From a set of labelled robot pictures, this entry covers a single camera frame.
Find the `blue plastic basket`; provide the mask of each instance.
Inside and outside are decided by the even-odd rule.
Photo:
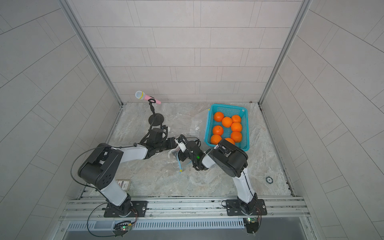
[[[237,106],[229,106],[223,104],[213,104],[211,108],[208,110],[207,116],[207,125],[205,127],[205,136],[204,141],[208,146],[214,147],[215,145],[210,144],[210,139],[213,135],[212,130],[214,126],[220,125],[221,122],[216,122],[214,120],[214,115],[216,112],[222,112],[224,117],[232,117],[233,115],[239,115],[241,117],[241,125],[243,126],[243,130],[241,134],[243,135],[243,139],[241,142],[236,143],[235,145],[241,148],[243,151],[249,150],[249,129],[248,129],[248,111],[246,108],[237,107]],[[230,127],[223,127],[224,133],[221,136],[223,139],[227,137],[231,137],[232,130]]]

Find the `pink microphone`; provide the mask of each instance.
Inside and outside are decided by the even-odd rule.
[[[154,99],[153,97],[151,97],[151,96],[148,96],[148,95],[146,95],[144,92],[142,92],[142,91],[137,91],[136,92],[136,94],[135,94],[135,96],[136,96],[136,98],[137,99],[144,99],[144,100],[149,100],[149,99]],[[157,103],[157,104],[161,104],[161,102],[159,101],[159,100],[156,100],[155,99],[155,103]]]

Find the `cable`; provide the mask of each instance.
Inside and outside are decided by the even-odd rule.
[[[88,219],[87,219],[87,229],[88,229],[88,232],[89,232],[91,235],[95,236],[95,237],[114,237],[114,236],[116,236],[116,235],[109,235],[109,236],[98,236],[98,235],[94,235],[94,234],[91,233],[91,231],[89,230],[89,227],[88,227],[89,218],[91,217],[92,213],[96,210],[96,208],[100,207],[100,206],[103,205],[103,204],[100,204],[100,205],[98,205],[97,207],[95,207],[95,209],[93,209],[92,212],[91,212],[91,214],[88,216]]]

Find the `orange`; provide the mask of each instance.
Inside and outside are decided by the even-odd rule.
[[[214,120],[216,122],[221,122],[221,120],[223,120],[223,118],[224,118],[224,114],[221,112],[216,112],[214,115]]]
[[[224,133],[224,128],[222,126],[219,126],[219,125],[214,126],[214,129],[213,129],[212,133],[221,136]]]
[[[224,127],[230,127],[232,125],[233,121],[230,117],[225,117],[223,120],[221,120],[221,124],[223,124]]]
[[[241,126],[241,123],[239,122],[234,122],[231,125],[231,130],[233,132],[241,132],[242,129],[243,129],[243,126]]]
[[[232,138],[226,138],[225,140],[227,140],[228,142],[232,143],[233,145],[235,145],[235,141],[232,139]]]
[[[235,142],[241,142],[241,140],[243,139],[243,136],[241,135],[240,132],[232,132],[232,133],[231,133],[231,138],[232,138]]]
[[[211,137],[211,144],[217,145],[221,141],[220,135],[214,134]]]
[[[233,115],[232,116],[232,121],[233,122],[241,122],[241,117],[239,115]]]

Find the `marble floor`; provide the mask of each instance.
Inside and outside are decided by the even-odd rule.
[[[248,172],[251,184],[258,195],[289,195],[288,185],[271,138],[266,129],[257,103],[226,103],[245,107],[248,110],[250,149]],[[169,137],[196,136],[202,142],[201,149],[208,149],[204,143],[205,123],[212,103],[162,103],[154,104],[155,112],[161,113],[164,124],[170,127]],[[112,135],[109,144],[128,146],[139,142],[147,133],[148,117],[151,115],[148,103],[128,103]],[[130,179],[131,196],[236,196],[233,180],[218,166],[206,171],[196,171],[191,164],[179,173],[177,160],[169,151],[157,153],[149,159],[134,160],[120,164],[116,179]],[[273,178],[268,184],[267,176]]]

